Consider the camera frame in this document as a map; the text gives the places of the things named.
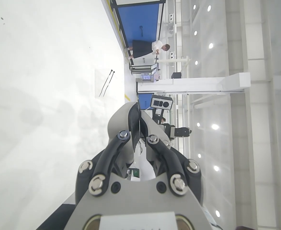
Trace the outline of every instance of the blue partition wall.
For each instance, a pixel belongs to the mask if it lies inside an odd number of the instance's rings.
[[[138,5],[118,8],[126,40],[131,46],[133,40],[156,41],[159,5]]]
[[[138,103],[141,110],[146,110],[151,106],[152,93],[138,94]]]

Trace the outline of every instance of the white shirt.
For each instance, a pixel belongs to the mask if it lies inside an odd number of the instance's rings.
[[[163,51],[163,43],[160,40],[152,42],[152,54],[156,55],[156,51],[159,50],[159,53]]]

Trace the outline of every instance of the ceiling light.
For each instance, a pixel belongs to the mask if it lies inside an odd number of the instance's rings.
[[[212,128],[213,128],[214,130],[217,130],[217,129],[219,129],[219,126],[216,125],[216,124],[213,124],[213,125],[212,125]]]

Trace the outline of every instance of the sign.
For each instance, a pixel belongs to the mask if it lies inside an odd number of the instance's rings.
[[[174,212],[102,216],[99,230],[174,230]]]

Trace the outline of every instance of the white floor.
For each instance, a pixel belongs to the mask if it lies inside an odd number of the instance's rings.
[[[123,60],[101,0],[0,0],[0,229],[36,229],[73,193],[136,100]]]

